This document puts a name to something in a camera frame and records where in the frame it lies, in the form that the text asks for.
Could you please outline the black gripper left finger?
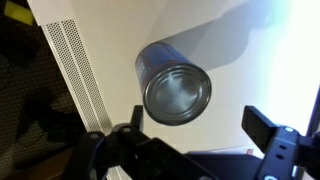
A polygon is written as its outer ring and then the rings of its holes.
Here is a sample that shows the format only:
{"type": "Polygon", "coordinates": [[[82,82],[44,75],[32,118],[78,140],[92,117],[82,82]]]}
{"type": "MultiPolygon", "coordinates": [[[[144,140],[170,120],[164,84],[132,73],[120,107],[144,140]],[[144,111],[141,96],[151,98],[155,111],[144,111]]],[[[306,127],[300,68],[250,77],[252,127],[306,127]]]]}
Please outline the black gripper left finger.
{"type": "Polygon", "coordinates": [[[134,106],[130,124],[138,130],[143,129],[143,106],[142,105],[134,106]]]}

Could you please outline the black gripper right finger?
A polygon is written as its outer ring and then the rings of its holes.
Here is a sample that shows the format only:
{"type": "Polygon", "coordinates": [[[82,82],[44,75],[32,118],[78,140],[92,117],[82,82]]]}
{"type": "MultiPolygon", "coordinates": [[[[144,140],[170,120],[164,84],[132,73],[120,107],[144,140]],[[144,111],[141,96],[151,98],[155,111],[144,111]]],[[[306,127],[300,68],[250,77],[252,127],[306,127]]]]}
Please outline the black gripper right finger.
{"type": "Polygon", "coordinates": [[[241,127],[263,153],[277,129],[277,126],[254,106],[244,107],[241,127]]]}

